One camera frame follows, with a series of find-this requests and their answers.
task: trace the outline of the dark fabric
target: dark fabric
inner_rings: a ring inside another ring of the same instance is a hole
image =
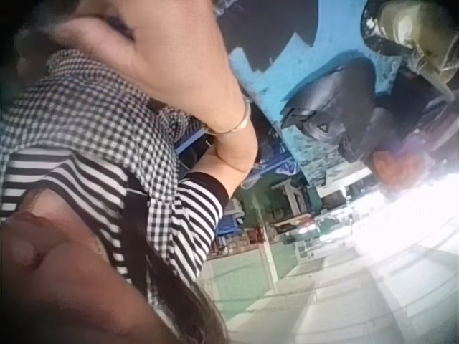
[[[129,188],[141,191],[142,187],[137,178],[128,174]],[[124,251],[126,268],[129,271],[129,277],[139,292],[147,295],[146,281],[146,253],[139,249],[143,247],[146,238],[146,226],[148,219],[148,197],[128,191],[126,202],[123,210],[123,216],[120,221],[121,244]]]
[[[193,179],[193,181],[213,194],[217,198],[218,202],[222,205],[223,209],[227,206],[228,201],[230,200],[228,191],[216,178],[202,172],[188,173],[185,176],[185,179],[186,178]]]

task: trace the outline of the wrist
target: wrist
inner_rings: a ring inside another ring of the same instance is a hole
[[[241,93],[236,98],[218,104],[203,122],[216,133],[227,133],[237,128],[247,114],[247,104]]]

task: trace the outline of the woman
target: woman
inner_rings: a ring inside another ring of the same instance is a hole
[[[77,49],[2,118],[2,311],[16,341],[224,343],[194,280],[255,159],[250,106],[210,1],[109,5],[133,40],[96,17],[56,25]],[[184,180],[150,98],[215,135]]]

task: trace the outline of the checkered fabric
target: checkered fabric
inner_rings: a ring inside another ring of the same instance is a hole
[[[0,186],[12,153],[37,145],[92,154],[137,177],[151,197],[147,239],[167,261],[171,210],[177,189],[174,141],[188,116],[148,97],[102,63],[77,50],[48,61],[48,74],[2,114]]]

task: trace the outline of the black hair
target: black hair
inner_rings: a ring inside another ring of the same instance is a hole
[[[150,247],[139,240],[147,256],[147,272],[159,304],[176,327],[180,343],[228,343],[224,321],[214,303],[196,282],[185,282]]]
[[[44,26],[57,16],[72,13],[79,0],[16,0],[8,3],[8,9],[0,12],[0,66],[17,58],[14,38],[21,27]]]

